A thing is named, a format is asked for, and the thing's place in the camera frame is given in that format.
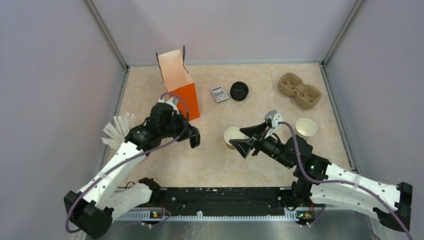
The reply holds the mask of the single brown paper cup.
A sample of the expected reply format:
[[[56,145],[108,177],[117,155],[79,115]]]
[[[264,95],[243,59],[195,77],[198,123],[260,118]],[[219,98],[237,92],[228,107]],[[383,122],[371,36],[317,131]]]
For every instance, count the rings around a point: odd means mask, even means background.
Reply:
[[[230,150],[235,150],[236,148],[232,144],[230,144],[230,140],[232,139],[242,140],[242,139],[246,139],[246,136],[240,131],[240,128],[233,126],[225,130],[223,138],[227,148]]]

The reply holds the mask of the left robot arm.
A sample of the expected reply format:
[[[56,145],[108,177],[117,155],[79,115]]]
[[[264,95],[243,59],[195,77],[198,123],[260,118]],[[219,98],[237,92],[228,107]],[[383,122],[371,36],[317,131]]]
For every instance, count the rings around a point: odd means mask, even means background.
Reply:
[[[144,203],[156,206],[161,194],[144,182],[121,193],[116,190],[151,153],[185,140],[190,141],[193,149],[199,146],[199,130],[190,125],[189,119],[187,104],[172,97],[167,101],[160,99],[142,124],[135,125],[136,117],[130,113],[115,116],[114,123],[107,123],[103,129],[107,137],[102,141],[115,154],[89,183],[65,195],[65,230],[69,234],[84,232],[98,239],[132,208]]]

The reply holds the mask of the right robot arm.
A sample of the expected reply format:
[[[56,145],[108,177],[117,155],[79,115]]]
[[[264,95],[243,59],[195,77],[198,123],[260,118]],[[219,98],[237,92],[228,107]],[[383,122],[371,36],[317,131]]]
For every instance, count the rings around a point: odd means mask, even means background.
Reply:
[[[293,127],[286,143],[266,122],[239,129],[241,137],[229,136],[226,142],[243,158],[263,153],[284,167],[294,168],[297,178],[291,184],[291,197],[282,197],[285,207],[327,205],[349,209],[398,232],[410,231],[412,185],[385,184],[348,171],[312,152],[313,147],[296,135]]]

